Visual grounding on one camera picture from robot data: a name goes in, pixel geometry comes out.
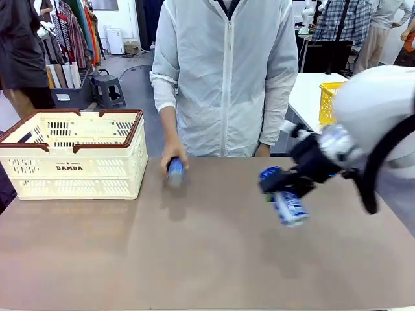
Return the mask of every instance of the plastic stool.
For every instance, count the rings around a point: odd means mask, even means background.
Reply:
[[[118,78],[112,75],[94,75],[93,83],[97,88],[97,104],[104,109],[114,109],[126,106],[123,90],[119,84]]]

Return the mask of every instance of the yellow basket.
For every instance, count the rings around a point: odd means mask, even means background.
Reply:
[[[322,98],[320,101],[320,123],[321,125],[335,124],[336,118],[333,114],[333,99],[337,91],[345,82],[321,83]]]

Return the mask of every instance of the white appliance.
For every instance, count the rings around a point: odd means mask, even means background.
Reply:
[[[111,55],[125,54],[123,31],[120,28],[107,28],[106,41]]]

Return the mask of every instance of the blue can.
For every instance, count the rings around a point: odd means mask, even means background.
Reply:
[[[178,157],[171,160],[168,171],[168,183],[171,187],[178,188],[182,185],[185,168]]]
[[[263,171],[259,178],[262,181],[280,170],[280,167],[270,167]],[[269,194],[267,200],[274,204],[281,223],[287,227],[302,225],[303,221],[309,217],[294,189]]]

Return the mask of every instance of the cream plastic basket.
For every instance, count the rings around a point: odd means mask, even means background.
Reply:
[[[37,110],[0,136],[22,200],[133,200],[147,160],[141,110]]]

